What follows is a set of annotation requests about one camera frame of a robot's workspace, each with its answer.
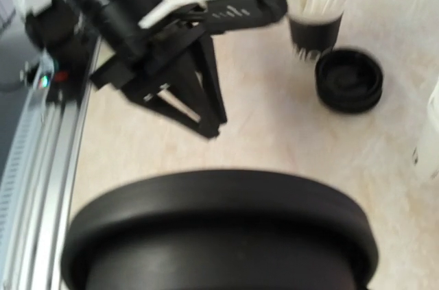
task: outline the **tabletop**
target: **tabletop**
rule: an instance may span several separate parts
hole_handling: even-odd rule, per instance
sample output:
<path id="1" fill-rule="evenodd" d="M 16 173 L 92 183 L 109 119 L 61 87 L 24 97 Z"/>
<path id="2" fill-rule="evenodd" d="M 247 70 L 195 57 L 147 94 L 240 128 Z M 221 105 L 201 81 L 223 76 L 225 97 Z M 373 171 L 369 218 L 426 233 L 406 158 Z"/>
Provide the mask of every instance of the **tabletop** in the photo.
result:
<path id="1" fill-rule="evenodd" d="M 417 180 L 411 163 L 439 75 L 438 14 L 439 0 L 349 0 L 337 45 L 369 51 L 385 73 L 379 105 L 359 116 L 318 101 L 314 64 L 294 55 L 286 21 L 215 37 L 229 120 L 215 140 L 111 87 L 93 92 L 72 214 L 108 190 L 164 173 L 294 173 L 345 192 L 368 214 L 381 257 L 371 289 L 438 288 L 439 184 Z M 102 58 L 110 54 L 102 49 Z"/>

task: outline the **robotic arm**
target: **robotic arm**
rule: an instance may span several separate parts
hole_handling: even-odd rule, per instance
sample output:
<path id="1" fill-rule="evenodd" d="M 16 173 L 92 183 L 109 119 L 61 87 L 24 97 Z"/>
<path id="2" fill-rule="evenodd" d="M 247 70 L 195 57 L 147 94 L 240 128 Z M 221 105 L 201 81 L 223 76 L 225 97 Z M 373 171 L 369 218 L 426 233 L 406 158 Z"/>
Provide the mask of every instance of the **robotic arm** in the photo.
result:
<path id="1" fill-rule="evenodd" d="M 286 0 L 72 0 L 116 54 L 91 76 L 206 138 L 227 122 L 211 36 L 266 26 Z"/>

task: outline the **black cup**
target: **black cup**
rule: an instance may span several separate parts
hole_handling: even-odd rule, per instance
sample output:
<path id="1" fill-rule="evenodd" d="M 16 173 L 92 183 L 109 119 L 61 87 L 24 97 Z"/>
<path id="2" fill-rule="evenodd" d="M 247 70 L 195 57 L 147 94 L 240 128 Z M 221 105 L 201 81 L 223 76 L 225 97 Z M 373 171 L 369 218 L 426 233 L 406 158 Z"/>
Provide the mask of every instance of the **black cup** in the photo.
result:
<path id="1" fill-rule="evenodd" d="M 324 52 L 334 48 L 342 16 L 323 23 L 289 19 L 294 50 L 301 60 L 317 60 Z"/>

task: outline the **black cap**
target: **black cap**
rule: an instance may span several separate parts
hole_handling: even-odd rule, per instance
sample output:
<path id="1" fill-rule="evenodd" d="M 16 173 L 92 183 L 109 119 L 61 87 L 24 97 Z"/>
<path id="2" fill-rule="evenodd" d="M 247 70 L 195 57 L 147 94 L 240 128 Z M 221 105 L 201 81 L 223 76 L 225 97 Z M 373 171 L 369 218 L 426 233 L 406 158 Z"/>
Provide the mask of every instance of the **black cap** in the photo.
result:
<path id="1" fill-rule="evenodd" d="M 367 53 L 336 49 L 324 54 L 316 65 L 316 86 L 328 107 L 357 114 L 375 107 L 383 92 L 383 72 Z"/>

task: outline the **cup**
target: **cup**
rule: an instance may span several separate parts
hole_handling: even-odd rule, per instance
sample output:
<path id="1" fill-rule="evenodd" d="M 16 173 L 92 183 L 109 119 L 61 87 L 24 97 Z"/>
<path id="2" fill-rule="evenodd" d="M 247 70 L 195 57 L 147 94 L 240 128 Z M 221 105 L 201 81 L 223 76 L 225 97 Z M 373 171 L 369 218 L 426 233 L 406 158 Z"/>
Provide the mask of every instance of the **cup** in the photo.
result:
<path id="1" fill-rule="evenodd" d="M 419 180 L 439 180 L 439 82 L 429 101 L 413 164 Z"/>
<path id="2" fill-rule="evenodd" d="M 301 60 L 314 61 L 334 48 L 343 14 L 327 16 L 289 15 L 293 47 Z"/>

